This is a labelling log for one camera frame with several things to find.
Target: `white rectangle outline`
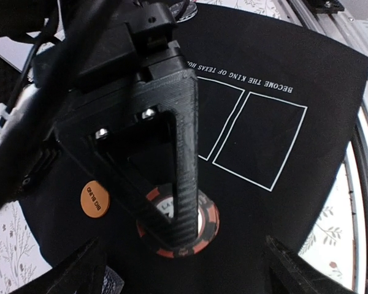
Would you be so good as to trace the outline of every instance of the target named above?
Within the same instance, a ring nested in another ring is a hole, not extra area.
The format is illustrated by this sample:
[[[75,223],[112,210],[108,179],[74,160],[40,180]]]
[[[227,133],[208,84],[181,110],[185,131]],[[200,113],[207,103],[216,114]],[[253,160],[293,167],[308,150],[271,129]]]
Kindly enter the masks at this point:
[[[234,89],[237,89],[237,90],[241,90],[241,91],[242,91],[242,93],[241,93],[241,95],[240,95],[239,99],[237,100],[237,102],[236,102],[236,104],[235,104],[235,106],[234,106],[234,108],[233,108],[233,110],[232,110],[231,114],[228,116],[228,119],[226,120],[225,125],[223,126],[222,131],[221,131],[220,135],[218,136],[218,139],[216,140],[216,142],[215,142],[215,144],[214,144],[213,148],[211,149],[211,151],[210,151],[209,155],[207,156],[207,158],[205,158],[205,157],[203,157],[203,156],[201,156],[201,155],[198,155],[201,159],[203,159],[203,160],[205,160],[205,161],[209,161],[211,154],[214,152],[215,147],[217,147],[217,144],[218,144],[218,142],[219,142],[219,141],[220,141],[220,139],[221,139],[222,133],[225,131],[225,128],[226,128],[226,126],[228,125],[228,122],[230,121],[230,119],[231,119],[231,117],[232,117],[233,113],[235,112],[235,110],[236,110],[236,108],[237,108],[237,106],[238,106],[239,102],[241,101],[241,98],[243,97],[245,90],[244,90],[244,89],[242,89],[242,88],[239,88],[239,87],[236,87],[236,86],[233,86],[233,85],[230,85],[230,84],[224,83],[224,82],[222,82],[222,81],[213,80],[213,79],[211,79],[211,78],[203,78],[203,77],[197,77],[197,78],[199,78],[199,79],[201,79],[201,80],[205,80],[205,81],[214,81],[215,83],[218,83],[218,84],[221,84],[221,85],[225,85],[225,86],[228,86],[228,87],[231,87],[231,88],[234,88]]]
[[[223,167],[223,166],[221,166],[221,165],[219,165],[219,164],[215,163],[215,161],[217,160],[218,156],[220,155],[220,153],[221,153],[221,151],[222,151],[222,149],[223,149],[223,146],[225,145],[226,141],[228,140],[229,135],[231,134],[231,131],[232,131],[233,127],[234,127],[234,124],[235,124],[235,123],[236,123],[236,121],[237,121],[237,118],[239,118],[239,116],[240,116],[240,114],[241,114],[241,111],[243,110],[243,108],[244,108],[245,104],[247,104],[247,100],[248,100],[248,98],[251,96],[251,94],[255,94],[255,95],[258,95],[258,96],[261,96],[261,97],[265,97],[265,98],[268,98],[268,99],[272,99],[272,100],[276,100],[276,101],[279,101],[279,102],[283,102],[283,103],[287,103],[287,104],[290,104],[290,105],[294,105],[294,106],[297,106],[297,107],[304,108],[304,112],[303,112],[303,114],[302,114],[302,117],[301,117],[301,120],[300,120],[299,126],[298,126],[298,128],[297,128],[296,134],[295,134],[295,135],[294,135],[294,137],[293,137],[292,144],[290,145],[289,150],[288,150],[288,152],[286,153],[285,160],[283,161],[283,163],[282,163],[282,165],[281,165],[281,168],[280,168],[280,170],[279,170],[279,172],[278,172],[277,176],[275,177],[275,180],[274,180],[274,182],[272,183],[272,185],[271,185],[271,187],[270,187],[270,188],[265,187],[265,186],[263,186],[263,185],[261,185],[261,184],[259,184],[259,183],[255,182],[255,181],[252,181],[252,180],[250,180],[250,179],[247,179],[246,177],[244,177],[244,176],[242,176],[242,175],[239,175],[238,173],[235,173],[234,171],[231,171],[231,170],[227,169],[226,167]],[[240,110],[239,110],[239,113],[238,113],[238,114],[237,114],[237,116],[234,118],[233,123],[232,123],[232,126],[231,126],[231,128],[229,129],[229,132],[228,132],[228,134],[227,134],[227,136],[226,136],[226,138],[225,138],[224,142],[222,143],[220,150],[219,150],[219,151],[218,151],[218,153],[216,154],[216,156],[215,156],[215,158],[214,158],[214,160],[213,160],[212,164],[216,165],[217,167],[222,168],[223,170],[226,170],[227,172],[229,172],[229,173],[231,173],[231,174],[233,174],[233,175],[235,175],[235,176],[238,176],[239,178],[242,178],[242,179],[244,179],[244,180],[246,180],[246,181],[248,181],[248,182],[250,182],[250,183],[252,183],[252,184],[254,184],[254,185],[257,185],[257,186],[259,186],[260,188],[263,188],[263,189],[265,189],[265,190],[267,190],[267,191],[269,191],[269,192],[272,192],[272,190],[274,189],[275,184],[277,183],[277,181],[278,181],[278,179],[279,179],[279,177],[280,177],[280,175],[281,175],[281,173],[282,173],[283,168],[285,167],[286,161],[288,161],[288,158],[289,158],[290,152],[291,152],[291,151],[292,151],[292,149],[293,149],[293,145],[294,145],[294,143],[296,142],[297,136],[299,135],[300,128],[301,128],[301,125],[302,125],[302,122],[304,121],[305,114],[307,113],[307,109],[308,109],[308,107],[307,107],[307,106],[304,106],[304,105],[295,104],[295,103],[292,103],[292,102],[289,102],[289,101],[285,101],[285,100],[282,100],[282,99],[279,99],[279,98],[275,98],[275,97],[266,96],[266,95],[259,94],[259,93],[255,93],[255,92],[249,92],[249,94],[248,94],[247,98],[245,98],[245,101],[244,101],[243,105],[241,106],[241,108],[240,108]]]

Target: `floral tablecloth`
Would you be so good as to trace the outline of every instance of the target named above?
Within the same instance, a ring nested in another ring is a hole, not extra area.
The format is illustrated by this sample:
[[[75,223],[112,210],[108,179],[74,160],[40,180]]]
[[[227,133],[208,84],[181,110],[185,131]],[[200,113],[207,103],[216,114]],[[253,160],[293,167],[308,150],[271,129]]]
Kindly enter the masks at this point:
[[[280,19],[272,0],[198,0]],[[347,288],[353,282],[353,224],[345,166],[300,255]],[[0,294],[9,293],[50,269],[41,257],[20,205],[0,211]]]

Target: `black poker mat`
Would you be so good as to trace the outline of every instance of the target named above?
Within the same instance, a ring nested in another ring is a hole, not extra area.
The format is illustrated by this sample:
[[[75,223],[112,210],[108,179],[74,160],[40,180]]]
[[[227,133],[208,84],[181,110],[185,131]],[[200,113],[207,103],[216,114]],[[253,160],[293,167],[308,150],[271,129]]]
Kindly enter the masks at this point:
[[[80,193],[92,179],[64,154],[21,201],[51,265],[100,236],[125,294],[258,294],[265,236],[296,251],[304,242],[353,133],[368,58],[283,21],[198,10],[177,39],[199,76],[199,186],[219,209],[217,237],[192,257],[152,253],[115,202],[100,219],[83,213]],[[168,164],[161,154],[143,161],[155,181]]]

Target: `black mat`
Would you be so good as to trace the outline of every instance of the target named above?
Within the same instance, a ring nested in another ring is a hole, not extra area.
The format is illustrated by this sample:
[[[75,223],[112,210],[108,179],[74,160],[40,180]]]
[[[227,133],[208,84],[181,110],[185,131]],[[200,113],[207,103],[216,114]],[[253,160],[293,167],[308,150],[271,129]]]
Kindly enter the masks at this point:
[[[351,137],[368,58],[283,21],[198,8],[177,37],[199,75],[199,185],[220,210],[217,238],[194,257],[151,253],[116,203],[101,219],[83,213],[92,179],[63,156],[21,202],[52,265],[100,236],[125,294],[259,294],[265,235],[298,251],[309,233]]]

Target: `silver screw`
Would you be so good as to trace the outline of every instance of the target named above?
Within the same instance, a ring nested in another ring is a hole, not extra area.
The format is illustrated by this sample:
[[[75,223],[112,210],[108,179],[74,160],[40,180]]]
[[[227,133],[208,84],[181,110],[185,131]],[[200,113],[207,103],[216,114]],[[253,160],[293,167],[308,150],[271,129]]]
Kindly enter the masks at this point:
[[[101,130],[98,130],[96,132],[96,139],[97,140],[102,140],[102,139],[105,139],[106,137],[108,137],[109,135],[109,132],[107,129],[101,129]]]
[[[152,108],[146,109],[142,112],[142,119],[152,118],[156,114],[155,110]]]

